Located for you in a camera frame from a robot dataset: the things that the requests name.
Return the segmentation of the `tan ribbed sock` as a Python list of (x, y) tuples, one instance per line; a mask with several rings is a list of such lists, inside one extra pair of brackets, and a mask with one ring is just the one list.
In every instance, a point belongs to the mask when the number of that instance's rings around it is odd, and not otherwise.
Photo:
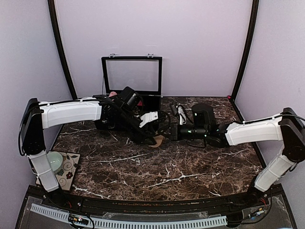
[(152, 147), (152, 148), (159, 147), (162, 144), (164, 139), (165, 139), (165, 137), (163, 135), (159, 135), (159, 136), (154, 137), (154, 140), (155, 140), (156, 143), (154, 145), (149, 145), (149, 147)]

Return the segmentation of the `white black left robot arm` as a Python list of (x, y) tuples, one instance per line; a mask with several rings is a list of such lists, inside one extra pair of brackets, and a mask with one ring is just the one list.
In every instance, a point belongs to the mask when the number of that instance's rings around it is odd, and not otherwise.
[(68, 123), (95, 121), (106, 128), (122, 128), (138, 144), (154, 144), (156, 131), (152, 122), (160, 116), (157, 111), (144, 112), (143, 105), (141, 96), (130, 87), (110, 96), (96, 95), (59, 102), (39, 102), (37, 98), (28, 101), (18, 133), (19, 153), (29, 159), (55, 207), (63, 208), (67, 197), (58, 190), (60, 185), (47, 158), (43, 131)]

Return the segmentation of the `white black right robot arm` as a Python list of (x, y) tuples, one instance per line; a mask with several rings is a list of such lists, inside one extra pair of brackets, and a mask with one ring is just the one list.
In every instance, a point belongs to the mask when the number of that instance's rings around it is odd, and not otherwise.
[(217, 148), (261, 141), (282, 141), (283, 147), (270, 164), (260, 172), (252, 188), (243, 197), (243, 203), (253, 207), (270, 186), (288, 170), (305, 159), (305, 125), (293, 109), (285, 108), (271, 117), (242, 122), (217, 124), (214, 110), (207, 104), (191, 107), (192, 119), (182, 105), (170, 105), (178, 123), (171, 123), (171, 140), (203, 140), (205, 145)]

